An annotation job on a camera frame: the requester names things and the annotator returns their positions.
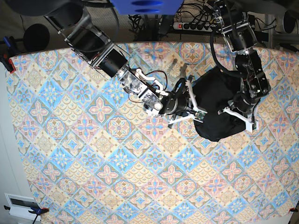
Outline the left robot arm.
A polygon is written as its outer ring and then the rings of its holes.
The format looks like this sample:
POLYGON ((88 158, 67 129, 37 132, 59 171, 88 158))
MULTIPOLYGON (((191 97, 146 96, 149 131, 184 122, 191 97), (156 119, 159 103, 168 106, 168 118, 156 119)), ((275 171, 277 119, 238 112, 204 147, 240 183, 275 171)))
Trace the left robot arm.
POLYGON ((223 67, 218 60, 217 66, 226 74, 241 78, 241 88, 229 103, 232 110, 243 116, 253 113, 259 99, 266 96, 271 86, 263 72, 261 59, 254 45, 256 35, 252 30, 248 12, 260 14, 276 14, 289 12, 299 16, 297 0, 216 0, 213 5, 213 17, 216 27, 213 34, 219 32, 231 52, 235 53, 235 71, 223 67))

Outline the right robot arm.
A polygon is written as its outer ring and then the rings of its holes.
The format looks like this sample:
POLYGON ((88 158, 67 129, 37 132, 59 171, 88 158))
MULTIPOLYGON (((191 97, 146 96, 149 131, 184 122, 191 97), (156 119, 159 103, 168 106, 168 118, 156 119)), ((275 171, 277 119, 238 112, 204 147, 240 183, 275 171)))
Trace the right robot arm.
POLYGON ((65 42, 92 68, 117 77, 124 90, 137 96, 151 116, 183 116, 199 111, 190 80, 181 78, 172 91, 167 91, 141 69, 130 69, 125 52, 92 23, 86 8, 113 8, 111 3, 84 0, 8 0, 6 3, 21 15, 46 17, 60 33, 71 28, 72 32, 64 35, 65 42))

